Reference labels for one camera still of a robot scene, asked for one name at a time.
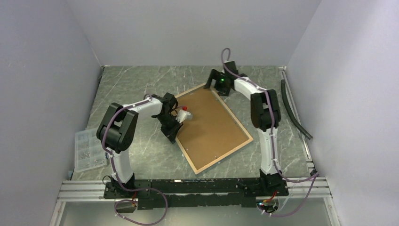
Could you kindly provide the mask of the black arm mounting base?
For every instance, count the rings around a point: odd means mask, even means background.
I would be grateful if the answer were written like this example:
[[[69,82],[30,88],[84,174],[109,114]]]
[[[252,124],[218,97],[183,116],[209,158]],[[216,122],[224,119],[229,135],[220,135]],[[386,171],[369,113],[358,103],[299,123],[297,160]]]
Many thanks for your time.
[[[117,182],[105,184],[104,199],[119,200],[135,197],[139,210],[178,207],[214,207],[239,205],[255,207],[273,195],[288,196],[285,180],[275,182],[258,178],[217,179],[152,179],[136,180],[137,192],[123,190]]]

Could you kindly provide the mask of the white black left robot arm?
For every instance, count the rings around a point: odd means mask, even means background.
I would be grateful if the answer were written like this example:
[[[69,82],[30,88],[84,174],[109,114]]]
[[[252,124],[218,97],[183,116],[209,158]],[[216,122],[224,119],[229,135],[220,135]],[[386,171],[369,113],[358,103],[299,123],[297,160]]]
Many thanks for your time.
[[[118,182],[116,192],[124,198],[131,196],[136,188],[128,149],[133,142],[137,123],[148,117],[159,121],[160,131],[174,144],[178,131],[185,120],[192,118],[192,114],[186,106],[180,106],[171,93],[162,97],[146,94],[143,100],[136,103],[110,104],[97,129],[96,137],[110,158],[111,178]]]

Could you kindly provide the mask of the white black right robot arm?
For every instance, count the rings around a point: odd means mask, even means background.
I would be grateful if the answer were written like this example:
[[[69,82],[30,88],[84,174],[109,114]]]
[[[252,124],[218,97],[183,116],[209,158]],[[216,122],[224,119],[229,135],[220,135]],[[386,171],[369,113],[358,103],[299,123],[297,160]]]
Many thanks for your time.
[[[258,132],[261,146],[259,190],[264,195],[271,195],[283,183],[277,155],[281,112],[276,91],[262,88],[245,74],[239,74],[234,61],[223,63],[221,72],[211,70],[204,89],[210,88],[213,81],[218,95],[228,96],[233,89],[250,101],[251,121]]]

